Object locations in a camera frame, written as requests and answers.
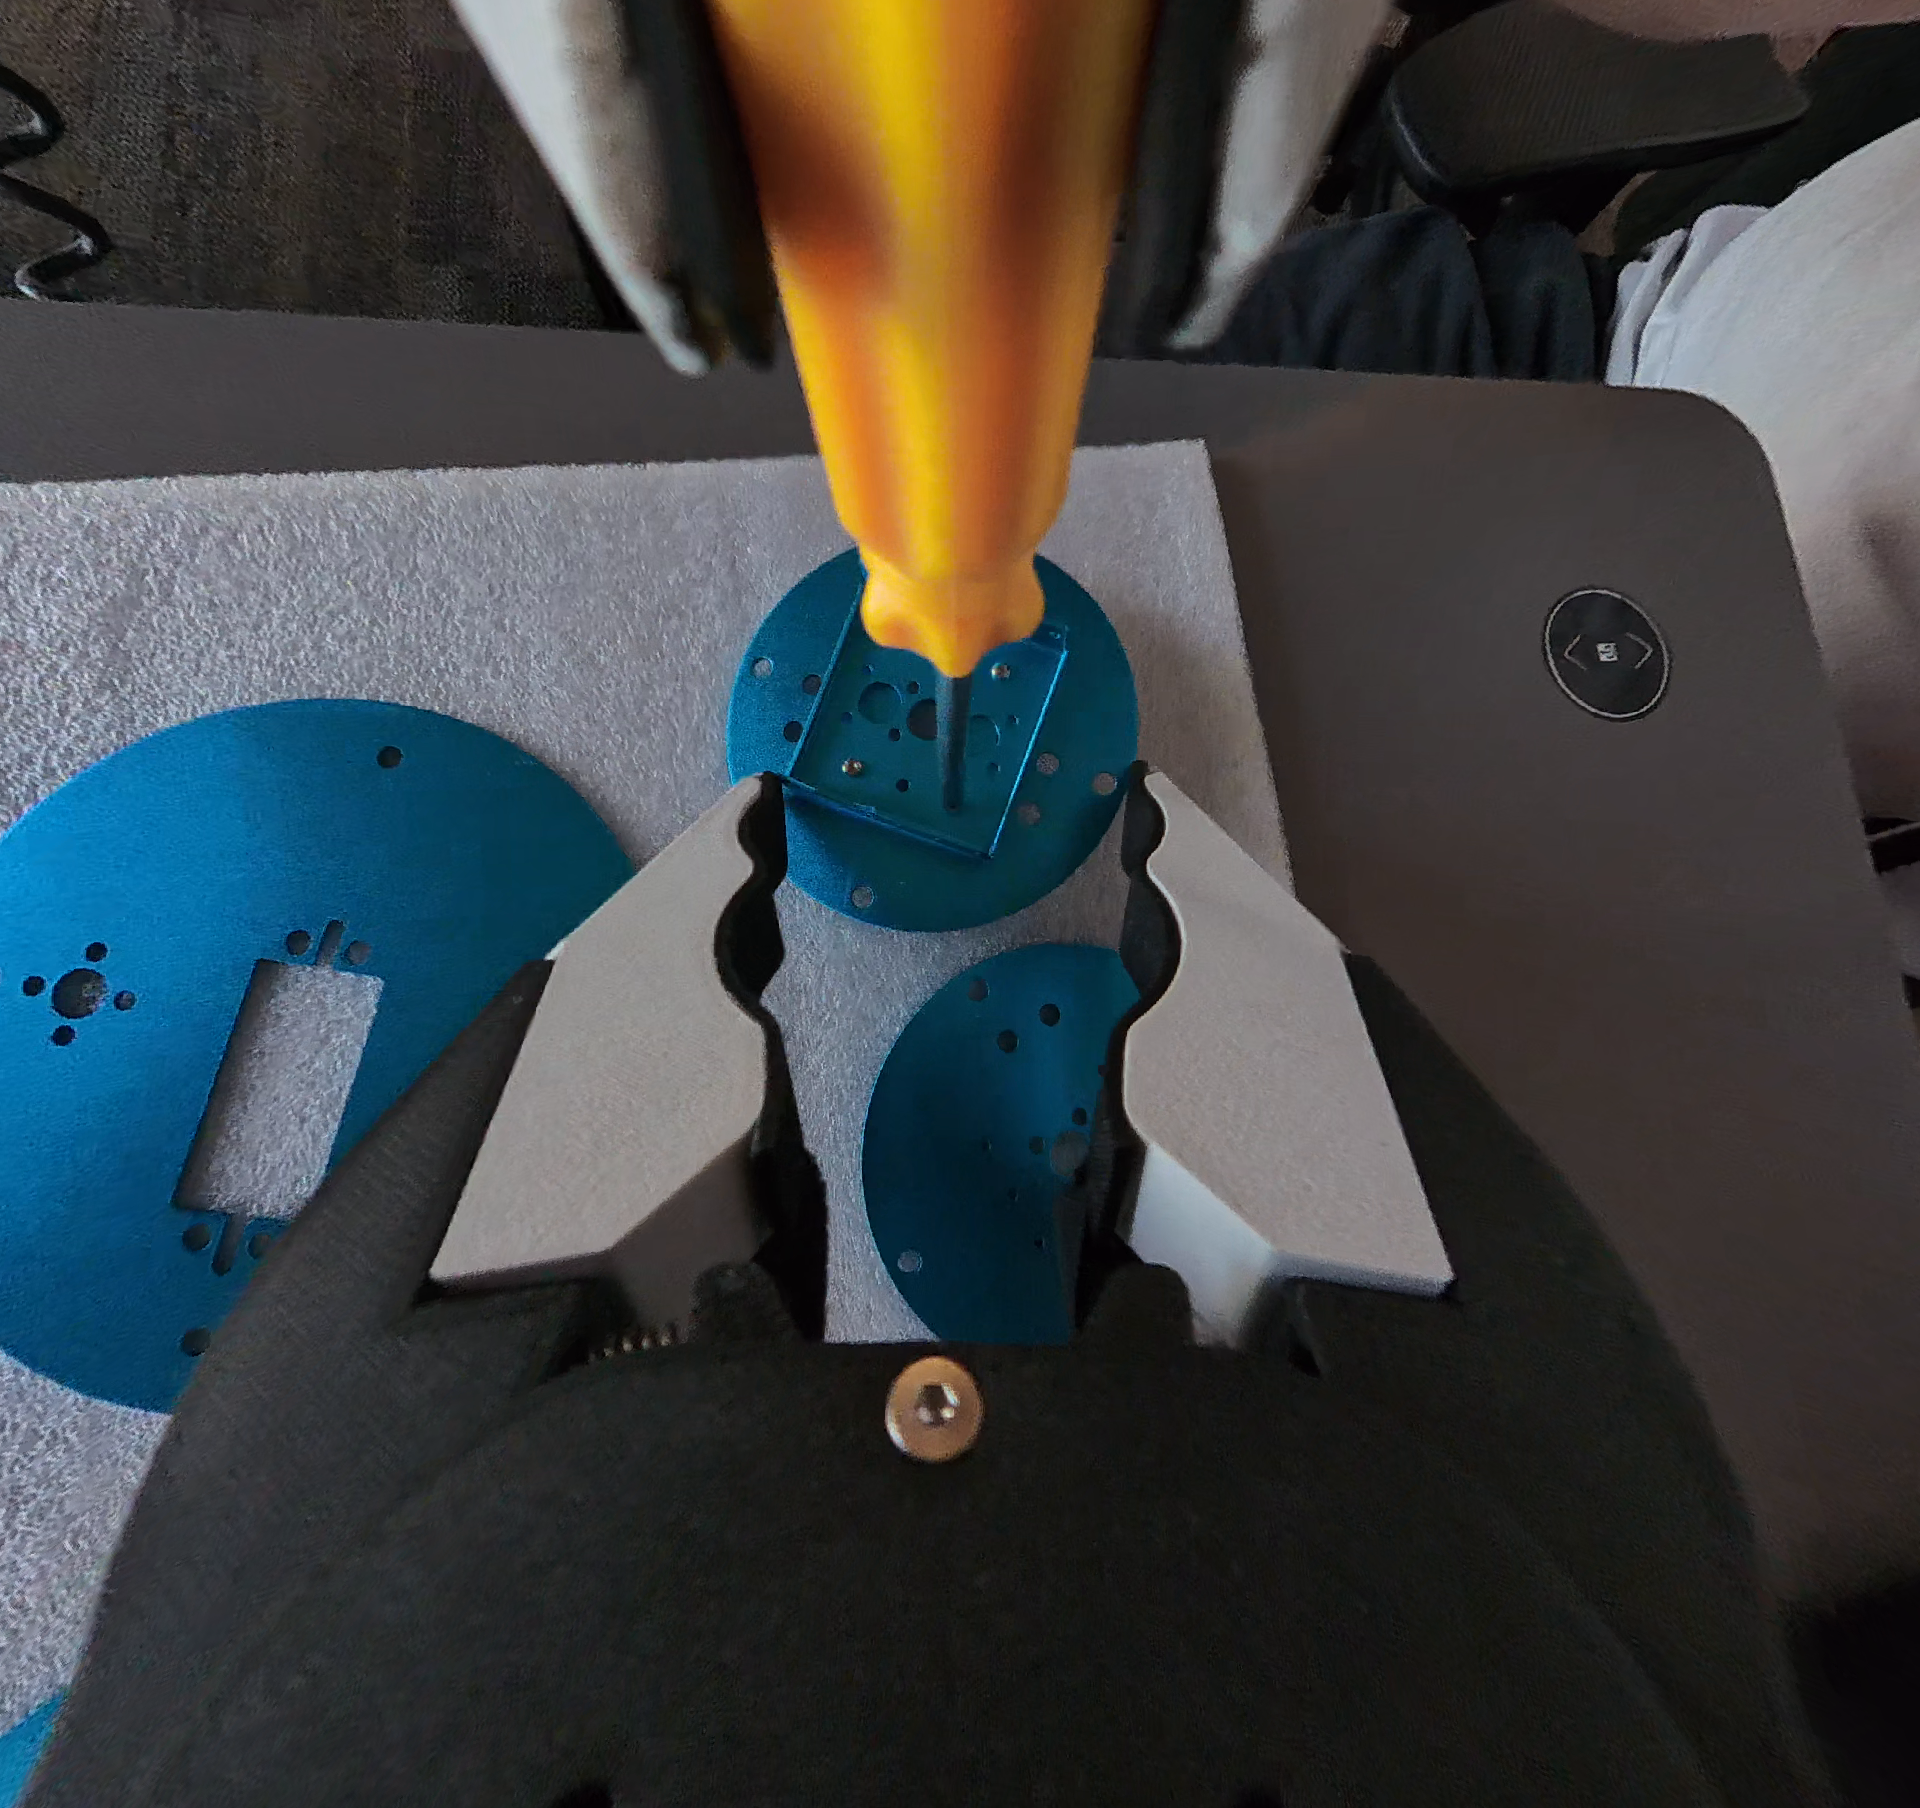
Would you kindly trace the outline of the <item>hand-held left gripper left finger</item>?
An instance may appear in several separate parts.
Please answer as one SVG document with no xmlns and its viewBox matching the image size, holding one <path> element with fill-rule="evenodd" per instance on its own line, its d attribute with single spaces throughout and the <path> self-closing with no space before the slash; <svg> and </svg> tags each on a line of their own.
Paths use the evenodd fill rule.
<svg viewBox="0 0 1920 1808">
<path fill-rule="evenodd" d="M 758 1267 L 820 1339 L 829 1206 L 780 1027 L 780 782 L 749 774 L 549 961 L 428 1280 L 612 1280 L 647 1331 L 708 1270 Z"/>
</svg>

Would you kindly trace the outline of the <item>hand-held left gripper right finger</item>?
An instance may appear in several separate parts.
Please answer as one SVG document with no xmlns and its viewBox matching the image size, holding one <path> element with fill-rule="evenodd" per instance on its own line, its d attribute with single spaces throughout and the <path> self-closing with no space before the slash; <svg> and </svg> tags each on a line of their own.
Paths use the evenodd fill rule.
<svg viewBox="0 0 1920 1808">
<path fill-rule="evenodd" d="M 1289 1282 L 1439 1297 L 1454 1269 L 1339 940 L 1164 770 L 1127 782 L 1118 954 L 1074 1316 L 1170 1269 L 1241 1347 Z"/>
</svg>

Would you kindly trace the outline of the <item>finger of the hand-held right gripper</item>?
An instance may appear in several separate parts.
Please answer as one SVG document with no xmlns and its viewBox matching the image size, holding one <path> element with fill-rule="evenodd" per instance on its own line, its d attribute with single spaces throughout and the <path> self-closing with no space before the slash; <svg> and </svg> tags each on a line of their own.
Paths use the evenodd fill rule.
<svg viewBox="0 0 1920 1808">
<path fill-rule="evenodd" d="M 668 366 L 770 366 L 779 291 L 708 0 L 450 5 Z"/>
<path fill-rule="evenodd" d="M 1117 352 L 1202 352 L 1308 201 L 1394 0 L 1158 0 Z"/>
</svg>

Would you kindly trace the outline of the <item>small blue round metal plate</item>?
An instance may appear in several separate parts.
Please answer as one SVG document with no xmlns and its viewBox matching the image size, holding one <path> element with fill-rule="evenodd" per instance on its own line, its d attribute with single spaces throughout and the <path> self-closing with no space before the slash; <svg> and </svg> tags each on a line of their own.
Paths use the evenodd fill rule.
<svg viewBox="0 0 1920 1808">
<path fill-rule="evenodd" d="M 1043 559 L 1037 572 L 1043 620 L 1067 629 L 1068 658 L 984 861 L 832 812 L 785 776 L 820 691 L 819 668 L 849 608 L 860 614 L 860 557 L 849 549 L 804 572 L 755 627 L 733 681 L 726 769 L 733 782 L 780 782 L 787 878 L 823 907 L 895 932 L 973 929 L 1042 900 L 1105 835 L 1137 756 L 1132 668 L 1099 604 Z"/>
</svg>

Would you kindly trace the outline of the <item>blue square metal bracket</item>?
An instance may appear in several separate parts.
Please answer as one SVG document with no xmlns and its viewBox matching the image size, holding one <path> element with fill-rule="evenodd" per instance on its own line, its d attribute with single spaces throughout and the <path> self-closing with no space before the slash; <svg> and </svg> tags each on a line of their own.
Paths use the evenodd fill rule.
<svg viewBox="0 0 1920 1808">
<path fill-rule="evenodd" d="M 1068 658 L 1043 620 L 973 670 L 957 807 L 947 809 L 938 686 L 922 658 L 876 645 L 852 606 L 804 737 L 785 769 L 816 805 L 960 857 L 994 857 L 1043 715 Z"/>
</svg>

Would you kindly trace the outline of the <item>yellow-handled screwdriver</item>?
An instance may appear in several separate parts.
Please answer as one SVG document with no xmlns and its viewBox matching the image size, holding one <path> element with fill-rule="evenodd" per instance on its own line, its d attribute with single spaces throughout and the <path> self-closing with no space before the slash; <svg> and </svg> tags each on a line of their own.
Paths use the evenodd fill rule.
<svg viewBox="0 0 1920 1808">
<path fill-rule="evenodd" d="M 1159 0 L 708 0 L 876 643 L 973 668 L 1042 620 Z"/>
</svg>

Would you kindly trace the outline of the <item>dark grey desk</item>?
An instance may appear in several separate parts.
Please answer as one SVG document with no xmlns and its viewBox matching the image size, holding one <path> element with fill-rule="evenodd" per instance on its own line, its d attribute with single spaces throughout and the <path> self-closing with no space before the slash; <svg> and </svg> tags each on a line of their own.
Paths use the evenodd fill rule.
<svg viewBox="0 0 1920 1808">
<path fill-rule="evenodd" d="M 1590 1206 L 1788 1600 L 1916 1577 L 1916 1039 L 1788 538 L 1691 396 L 1104 364 L 1204 447 L 1292 875 Z M 638 335 L 4 303 L 4 483 L 804 458 Z M 1604 587 L 1639 721 L 1557 689 Z"/>
</svg>

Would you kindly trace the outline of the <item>round black desk control panel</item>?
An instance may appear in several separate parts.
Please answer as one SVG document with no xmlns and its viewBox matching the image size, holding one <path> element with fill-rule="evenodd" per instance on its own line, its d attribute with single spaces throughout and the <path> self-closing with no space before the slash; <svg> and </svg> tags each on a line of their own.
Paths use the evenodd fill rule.
<svg viewBox="0 0 1920 1808">
<path fill-rule="evenodd" d="M 1590 716 L 1650 716 L 1666 698 L 1672 654 L 1660 624 L 1633 598 L 1584 587 L 1553 604 L 1543 660 L 1557 689 Z"/>
</svg>

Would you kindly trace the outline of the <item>large blue disc rectangular cutout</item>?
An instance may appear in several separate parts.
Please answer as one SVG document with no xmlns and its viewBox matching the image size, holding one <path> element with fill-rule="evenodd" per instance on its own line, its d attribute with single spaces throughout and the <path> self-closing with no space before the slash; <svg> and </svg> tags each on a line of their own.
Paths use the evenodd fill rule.
<svg viewBox="0 0 1920 1808">
<path fill-rule="evenodd" d="M 475 725 L 371 700 L 200 716 L 1 846 L 1 1339 L 168 1411 L 324 1171 L 630 875 Z"/>
</svg>

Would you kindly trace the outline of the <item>black mesh office chair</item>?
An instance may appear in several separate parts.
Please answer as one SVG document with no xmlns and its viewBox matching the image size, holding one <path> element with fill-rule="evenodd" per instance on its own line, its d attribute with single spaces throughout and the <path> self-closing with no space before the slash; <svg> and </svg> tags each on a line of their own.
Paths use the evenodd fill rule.
<svg viewBox="0 0 1920 1808">
<path fill-rule="evenodd" d="M 1350 204 L 1581 232 L 1622 195 L 1613 253 L 1628 256 L 1708 206 L 1774 206 L 1913 122 L 1916 77 L 1916 21 L 1838 30 L 1788 71 L 1765 35 L 1646 39 L 1507 0 L 1398 65 Z"/>
</svg>

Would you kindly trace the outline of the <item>small blue perforated disc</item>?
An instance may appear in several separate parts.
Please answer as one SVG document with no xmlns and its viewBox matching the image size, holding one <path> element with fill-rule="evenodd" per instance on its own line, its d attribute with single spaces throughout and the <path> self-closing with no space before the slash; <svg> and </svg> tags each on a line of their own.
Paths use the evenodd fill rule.
<svg viewBox="0 0 1920 1808">
<path fill-rule="evenodd" d="M 900 1297 L 934 1337 L 1071 1339 L 1094 1116 L 1135 1002 L 1117 951 L 1026 944 L 947 979 L 895 1039 L 862 1193 Z"/>
</svg>

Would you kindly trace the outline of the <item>white foam sheet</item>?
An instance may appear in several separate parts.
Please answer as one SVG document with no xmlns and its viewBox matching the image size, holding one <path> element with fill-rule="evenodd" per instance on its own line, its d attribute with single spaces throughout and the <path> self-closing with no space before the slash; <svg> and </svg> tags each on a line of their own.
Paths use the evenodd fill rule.
<svg viewBox="0 0 1920 1808">
<path fill-rule="evenodd" d="M 4 826 L 122 744 L 266 700 L 394 700 L 473 721 L 581 792 L 635 861 L 725 787 L 744 643 L 849 548 L 816 461 L 4 483 Z M 1078 452 L 1043 553 L 1105 611 L 1140 754 L 1269 870 L 1286 850 L 1204 447 Z M 961 956 L 1117 941 L 1112 840 L 998 926 L 862 932 L 792 886 L 768 996 L 829 1185 L 829 1337 L 924 1337 L 866 1224 L 858 1138 L 906 1015 Z M 829 981 L 892 965 L 865 1033 Z M 4 1733 L 83 1641 L 161 1418 L 83 1407 L 4 1357 Z"/>
</svg>

